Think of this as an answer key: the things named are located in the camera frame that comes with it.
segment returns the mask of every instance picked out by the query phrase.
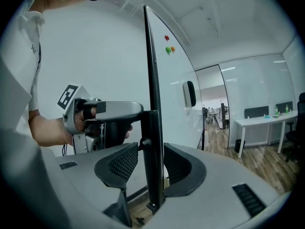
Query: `wooden floor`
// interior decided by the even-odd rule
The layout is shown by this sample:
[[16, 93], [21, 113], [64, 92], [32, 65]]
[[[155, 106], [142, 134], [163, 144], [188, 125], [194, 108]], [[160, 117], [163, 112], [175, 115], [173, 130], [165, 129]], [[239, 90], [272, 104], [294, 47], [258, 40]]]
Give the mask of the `wooden floor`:
[[[205, 151], [236, 160], [255, 174], [259, 175], [280, 194], [292, 190], [300, 167], [295, 161], [285, 162], [286, 156], [282, 153], [277, 153], [278, 144], [246, 147], [243, 150], [242, 157], [239, 159], [233, 148], [227, 148], [228, 130], [219, 129], [218, 124], [215, 121], [211, 124], [206, 124], [205, 128], [209, 135], [209, 146], [205, 148]], [[290, 146], [292, 146], [292, 144], [289, 142], [283, 143], [283, 149]], [[129, 209], [133, 228], [141, 228], [143, 223], [146, 224], [152, 218], [151, 211], [146, 207], [148, 202], [148, 198], [143, 197], [130, 204]]]

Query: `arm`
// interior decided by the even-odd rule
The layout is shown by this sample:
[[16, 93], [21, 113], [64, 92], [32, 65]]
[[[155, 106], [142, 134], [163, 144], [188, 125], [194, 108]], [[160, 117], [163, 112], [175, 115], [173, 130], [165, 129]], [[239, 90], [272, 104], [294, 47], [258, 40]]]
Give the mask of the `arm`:
[[62, 118], [47, 120], [39, 110], [29, 111], [29, 126], [39, 146], [72, 145], [72, 135], [66, 130]]

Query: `office chair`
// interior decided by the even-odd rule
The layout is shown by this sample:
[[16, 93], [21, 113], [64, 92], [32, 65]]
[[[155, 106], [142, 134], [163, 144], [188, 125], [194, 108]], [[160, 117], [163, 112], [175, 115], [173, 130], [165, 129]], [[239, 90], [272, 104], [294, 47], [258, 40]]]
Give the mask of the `office chair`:
[[301, 93], [299, 96], [299, 102], [297, 103], [297, 122], [295, 131], [286, 133], [286, 137], [290, 142], [294, 143], [294, 148], [291, 154], [287, 157], [286, 162], [291, 158], [296, 157], [303, 162], [304, 159], [304, 146], [305, 146], [305, 93]]

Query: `ceiling light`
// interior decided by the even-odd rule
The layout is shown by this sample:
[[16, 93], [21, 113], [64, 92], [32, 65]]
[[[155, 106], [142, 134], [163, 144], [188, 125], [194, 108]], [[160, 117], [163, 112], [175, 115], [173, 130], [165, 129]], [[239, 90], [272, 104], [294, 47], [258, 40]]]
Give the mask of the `ceiling light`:
[[229, 79], [229, 80], [225, 80], [226, 82], [235, 82], [237, 81], [237, 78], [233, 78], [233, 79]]
[[223, 69], [221, 71], [229, 71], [229, 70], [234, 70], [236, 67], [231, 67], [231, 68], [227, 68], [227, 69]]

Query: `magnet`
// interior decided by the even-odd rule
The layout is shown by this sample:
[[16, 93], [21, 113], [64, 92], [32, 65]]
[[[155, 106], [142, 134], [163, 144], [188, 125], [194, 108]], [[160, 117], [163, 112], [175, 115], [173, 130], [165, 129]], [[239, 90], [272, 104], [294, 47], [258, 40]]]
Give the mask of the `magnet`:
[[167, 46], [167, 47], [165, 48], [165, 50], [166, 50], [166, 52], [167, 52], [168, 54], [170, 54], [170, 53], [172, 52], [172, 50], [171, 50], [171, 48], [170, 48], [169, 46]]

